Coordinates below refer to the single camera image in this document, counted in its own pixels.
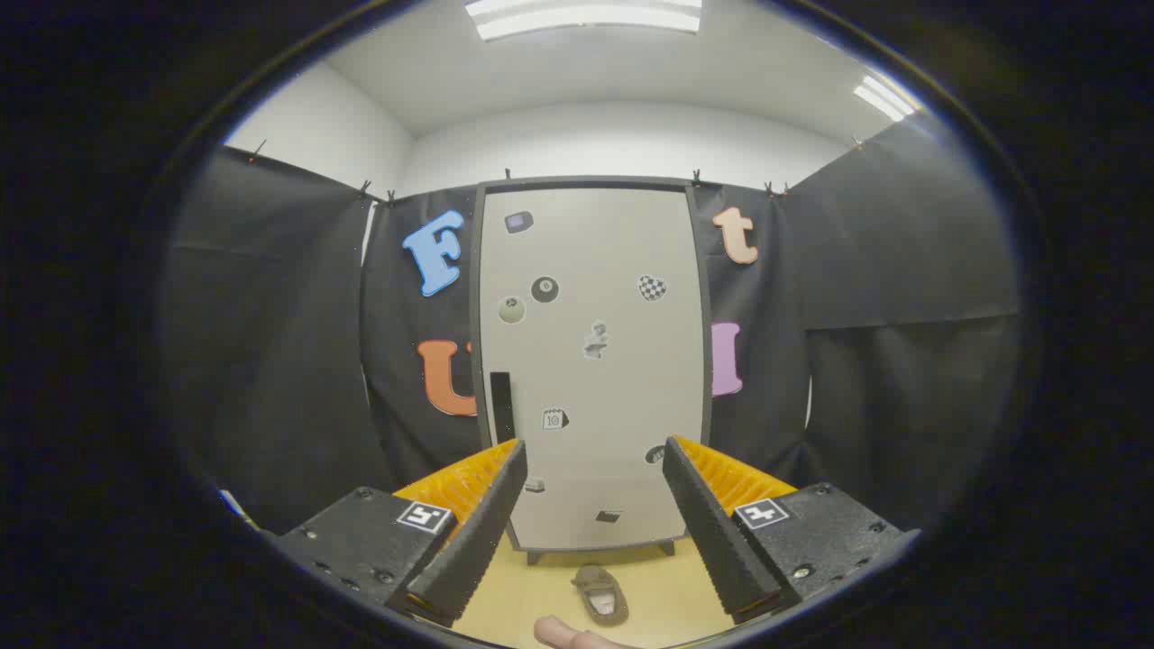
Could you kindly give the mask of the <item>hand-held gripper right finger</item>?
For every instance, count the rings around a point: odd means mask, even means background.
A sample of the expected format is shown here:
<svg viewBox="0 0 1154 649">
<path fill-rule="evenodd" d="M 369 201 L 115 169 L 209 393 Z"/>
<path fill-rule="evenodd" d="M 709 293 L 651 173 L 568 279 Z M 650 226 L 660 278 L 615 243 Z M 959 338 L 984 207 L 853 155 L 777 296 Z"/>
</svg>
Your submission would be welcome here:
<svg viewBox="0 0 1154 649">
<path fill-rule="evenodd" d="M 666 480 L 726 616 L 780 616 L 887 564 L 919 537 L 831 483 L 803 488 L 672 437 Z"/>
</svg>

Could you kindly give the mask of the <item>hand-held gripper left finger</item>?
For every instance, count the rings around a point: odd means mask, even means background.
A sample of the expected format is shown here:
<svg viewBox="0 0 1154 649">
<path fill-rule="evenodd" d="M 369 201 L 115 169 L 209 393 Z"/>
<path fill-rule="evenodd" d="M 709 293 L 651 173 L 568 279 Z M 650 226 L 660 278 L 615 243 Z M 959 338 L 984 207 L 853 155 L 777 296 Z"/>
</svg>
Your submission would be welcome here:
<svg viewBox="0 0 1154 649">
<path fill-rule="evenodd" d="M 396 492 L 351 490 L 271 542 L 362 607 L 450 627 L 490 567 L 525 480 L 527 448 L 507 440 Z"/>
</svg>

